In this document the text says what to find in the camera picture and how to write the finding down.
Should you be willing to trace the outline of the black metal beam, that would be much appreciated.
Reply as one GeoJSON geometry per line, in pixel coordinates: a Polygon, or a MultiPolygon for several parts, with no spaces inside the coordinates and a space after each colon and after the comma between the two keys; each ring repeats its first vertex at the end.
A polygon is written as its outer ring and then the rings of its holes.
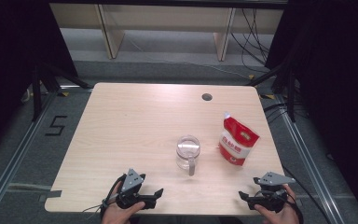
{"type": "Polygon", "coordinates": [[[49,3],[284,9],[289,0],[48,0],[49,3]]]}

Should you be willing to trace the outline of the black curtain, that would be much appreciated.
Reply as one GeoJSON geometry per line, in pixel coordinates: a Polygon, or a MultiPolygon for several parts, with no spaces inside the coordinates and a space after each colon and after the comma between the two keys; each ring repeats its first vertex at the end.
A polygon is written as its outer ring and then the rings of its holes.
{"type": "Polygon", "coordinates": [[[311,119],[358,202],[358,0],[287,0],[267,66],[310,27],[295,71],[311,119]],[[310,25],[310,17],[316,23],[310,25]]]}
{"type": "Polygon", "coordinates": [[[77,75],[49,1],[0,0],[0,135],[44,64],[77,75]]]}

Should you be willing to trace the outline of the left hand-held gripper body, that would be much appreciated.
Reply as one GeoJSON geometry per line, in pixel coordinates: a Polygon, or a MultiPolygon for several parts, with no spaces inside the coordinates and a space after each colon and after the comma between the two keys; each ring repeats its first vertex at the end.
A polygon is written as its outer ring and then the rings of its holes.
{"type": "Polygon", "coordinates": [[[130,208],[138,202],[139,190],[144,179],[132,168],[119,179],[120,185],[117,190],[116,203],[122,208],[130,208]]]}

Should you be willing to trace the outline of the person's left hand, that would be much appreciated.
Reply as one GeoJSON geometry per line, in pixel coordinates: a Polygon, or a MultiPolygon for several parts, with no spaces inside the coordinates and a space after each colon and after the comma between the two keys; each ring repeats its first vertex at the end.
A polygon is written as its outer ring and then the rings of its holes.
{"type": "Polygon", "coordinates": [[[121,209],[115,204],[113,196],[109,197],[109,206],[106,208],[101,224],[131,224],[130,217],[144,208],[144,202],[138,202],[127,209],[121,209]]]}

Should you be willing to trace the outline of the person's right hand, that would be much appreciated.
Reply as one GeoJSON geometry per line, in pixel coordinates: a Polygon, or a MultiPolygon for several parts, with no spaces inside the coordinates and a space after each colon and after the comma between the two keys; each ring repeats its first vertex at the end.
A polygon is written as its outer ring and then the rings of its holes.
{"type": "Polygon", "coordinates": [[[296,195],[287,184],[285,184],[283,187],[289,196],[288,203],[284,205],[281,212],[275,213],[273,211],[269,211],[262,205],[255,205],[255,210],[265,218],[263,224],[300,224],[298,214],[292,207],[292,205],[295,203],[296,195]]]}

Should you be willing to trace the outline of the light wooden shelf unit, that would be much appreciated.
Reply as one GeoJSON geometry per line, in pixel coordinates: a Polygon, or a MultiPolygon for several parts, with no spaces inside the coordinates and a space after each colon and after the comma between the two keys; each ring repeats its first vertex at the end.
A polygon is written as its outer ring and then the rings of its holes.
{"type": "Polygon", "coordinates": [[[107,57],[117,57],[127,30],[212,33],[217,59],[225,60],[228,36],[248,33],[246,20],[255,19],[253,32],[273,35],[282,17],[280,9],[234,7],[161,7],[51,3],[61,28],[99,29],[107,57]]]}

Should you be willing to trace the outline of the aluminium floor rail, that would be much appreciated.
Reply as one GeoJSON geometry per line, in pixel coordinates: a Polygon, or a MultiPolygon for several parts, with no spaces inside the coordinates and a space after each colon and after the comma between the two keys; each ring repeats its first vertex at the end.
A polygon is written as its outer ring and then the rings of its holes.
{"type": "Polygon", "coordinates": [[[34,141],[36,133],[46,116],[48,108],[55,98],[56,93],[47,94],[44,102],[42,103],[40,114],[30,121],[29,125],[26,127],[24,135],[21,137],[20,142],[15,146],[15,150],[11,154],[4,171],[0,174],[0,202],[2,201],[14,175],[17,173],[30,145],[34,141]]]}
{"type": "Polygon", "coordinates": [[[345,224],[343,216],[340,214],[336,200],[333,198],[330,190],[326,186],[323,177],[317,168],[309,149],[304,142],[302,135],[296,124],[289,117],[289,110],[284,109],[282,119],[284,120],[289,133],[294,140],[298,154],[309,174],[310,181],[315,188],[317,195],[322,203],[327,219],[331,224],[345,224]]]}

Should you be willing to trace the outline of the red and white sugar bag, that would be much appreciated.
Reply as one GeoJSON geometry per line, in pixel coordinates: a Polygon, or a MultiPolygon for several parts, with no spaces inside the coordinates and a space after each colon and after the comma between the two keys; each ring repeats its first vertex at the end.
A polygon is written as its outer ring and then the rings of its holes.
{"type": "Polygon", "coordinates": [[[260,136],[228,112],[224,115],[223,125],[219,138],[220,153],[229,163],[242,166],[260,136]]]}

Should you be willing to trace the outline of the black metal stand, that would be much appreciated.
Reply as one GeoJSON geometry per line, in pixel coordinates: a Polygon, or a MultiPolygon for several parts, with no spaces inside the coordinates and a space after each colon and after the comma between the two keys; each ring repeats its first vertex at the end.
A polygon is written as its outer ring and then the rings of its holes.
{"type": "Polygon", "coordinates": [[[287,93],[287,102],[286,108],[287,113],[292,122],[295,122],[295,81],[296,77],[294,74],[294,70],[292,65],[288,62],[281,63],[271,69],[266,74],[262,75],[261,77],[257,77],[256,79],[251,80],[248,83],[248,86],[255,87],[256,85],[266,81],[271,77],[276,77],[275,81],[272,84],[272,91],[274,93],[281,94],[283,90],[286,90],[287,93]]]}
{"type": "Polygon", "coordinates": [[[42,113],[42,100],[41,100],[41,89],[40,84],[43,84],[49,93],[58,92],[61,89],[56,77],[63,77],[70,82],[76,84],[83,89],[92,89],[92,86],[77,76],[73,76],[67,73],[61,68],[53,66],[48,63],[40,63],[34,68],[32,74],[32,87],[34,94],[34,117],[33,121],[36,121],[42,113]]]}

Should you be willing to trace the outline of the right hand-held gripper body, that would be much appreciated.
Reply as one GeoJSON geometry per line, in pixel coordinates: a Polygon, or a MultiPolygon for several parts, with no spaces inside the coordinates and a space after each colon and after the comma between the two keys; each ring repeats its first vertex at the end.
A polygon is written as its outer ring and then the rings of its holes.
{"type": "Polygon", "coordinates": [[[259,178],[259,184],[257,185],[261,190],[255,194],[256,203],[264,206],[269,211],[279,213],[283,209],[283,205],[288,197],[288,193],[283,185],[295,183],[296,180],[292,177],[273,172],[267,172],[259,178]]]}

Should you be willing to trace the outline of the clear glass measuring cup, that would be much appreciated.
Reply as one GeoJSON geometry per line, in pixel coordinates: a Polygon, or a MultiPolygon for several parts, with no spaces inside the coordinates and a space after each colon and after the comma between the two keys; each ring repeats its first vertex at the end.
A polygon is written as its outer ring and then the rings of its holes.
{"type": "Polygon", "coordinates": [[[200,141],[193,135],[182,136],[177,142],[176,164],[186,170],[189,176],[196,171],[197,159],[200,155],[200,141]]]}

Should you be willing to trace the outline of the dark grey tape patch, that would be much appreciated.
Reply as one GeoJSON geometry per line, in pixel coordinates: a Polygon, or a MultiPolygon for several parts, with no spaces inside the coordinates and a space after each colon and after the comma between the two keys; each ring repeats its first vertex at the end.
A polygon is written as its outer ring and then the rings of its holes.
{"type": "Polygon", "coordinates": [[[62,192],[60,190],[49,191],[44,194],[41,194],[39,196],[38,201],[41,203],[44,203],[49,198],[59,198],[61,195],[62,195],[62,192]]]}

